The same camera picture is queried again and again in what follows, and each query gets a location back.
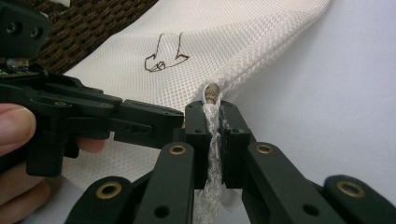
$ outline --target mesh bag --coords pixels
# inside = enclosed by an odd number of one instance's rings
[[[202,100],[209,83],[218,84],[222,96],[237,90],[276,59],[328,4],[329,0],[161,1],[67,75],[107,94],[183,111],[187,103]],[[206,107],[213,151],[218,110],[215,105]],[[153,168],[157,157],[157,149],[110,140],[103,153],[82,152],[78,159],[66,160],[64,175],[84,189],[108,175],[134,181]],[[214,153],[209,157],[206,185],[211,186],[197,193],[195,221],[200,223],[213,222],[221,195],[221,170]]]

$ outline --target human hand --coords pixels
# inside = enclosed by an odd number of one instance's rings
[[[20,105],[0,104],[0,156],[26,144],[35,133],[35,115]],[[78,146],[99,152],[105,141],[80,138]],[[44,177],[26,174],[22,162],[0,174],[0,223],[15,223],[33,213],[50,197]]]

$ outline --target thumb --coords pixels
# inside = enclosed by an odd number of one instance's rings
[[[0,156],[23,146],[35,133],[35,115],[20,105],[0,104]]]

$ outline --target hand-drawn figure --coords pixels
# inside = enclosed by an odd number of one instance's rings
[[[156,52],[145,60],[145,69],[150,72],[159,72],[186,62],[190,56],[180,53],[182,34],[178,36],[161,34]]]

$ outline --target white background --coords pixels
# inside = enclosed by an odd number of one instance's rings
[[[259,141],[322,184],[351,175],[396,204],[396,2],[333,0],[275,63],[228,100]],[[23,223],[63,223],[81,190],[63,182]],[[248,223],[243,205],[218,223]]]

